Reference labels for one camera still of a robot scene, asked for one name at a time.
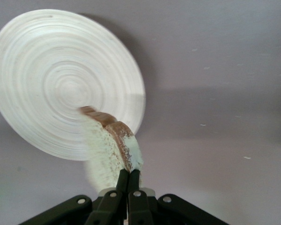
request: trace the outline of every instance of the silver screw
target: silver screw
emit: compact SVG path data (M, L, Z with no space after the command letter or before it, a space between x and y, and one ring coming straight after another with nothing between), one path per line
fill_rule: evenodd
M166 203L170 203L172 201L172 199L170 197L168 197L168 196L165 196L163 198L163 201L166 202Z
M117 193L116 193L116 192L112 192L109 196L110 196L110 197L116 197L116 196L117 196Z
M136 191L136 192L133 193L133 195L134 195L135 197L139 197L139 196L141 196L141 192Z
M86 201L86 200L85 200L84 198L82 198L82 199L79 199L79 200L77 201L77 203L78 203L78 204L83 204L83 203L85 203L85 201Z

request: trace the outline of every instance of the round plate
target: round plate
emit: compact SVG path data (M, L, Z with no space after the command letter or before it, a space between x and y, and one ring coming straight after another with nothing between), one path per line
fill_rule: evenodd
M144 114L140 70L100 24L36 10L0 31L0 112L26 141L51 155L86 160L79 107L91 105L136 133Z

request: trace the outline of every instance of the white plate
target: white plate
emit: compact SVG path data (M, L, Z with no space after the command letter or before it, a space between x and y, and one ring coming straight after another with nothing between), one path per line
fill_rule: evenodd
M24 13L0 31L0 112L26 141L85 160L78 107L91 105L136 133L144 114L140 70L100 24L74 13Z

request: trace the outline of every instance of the bread slice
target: bread slice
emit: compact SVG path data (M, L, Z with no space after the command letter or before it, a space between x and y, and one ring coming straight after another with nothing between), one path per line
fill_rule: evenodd
M80 111L88 156L86 175L98 192L115 187L121 169L141 170L141 151L126 124L90 106L82 107Z

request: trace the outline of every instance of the gray surface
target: gray surface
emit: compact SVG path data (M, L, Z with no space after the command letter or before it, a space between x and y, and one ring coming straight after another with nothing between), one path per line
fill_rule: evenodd
M281 225L281 0L0 0L0 29L42 8L93 18L136 58L146 187L233 225ZM83 163L34 148L0 115L0 225L77 194L96 199Z

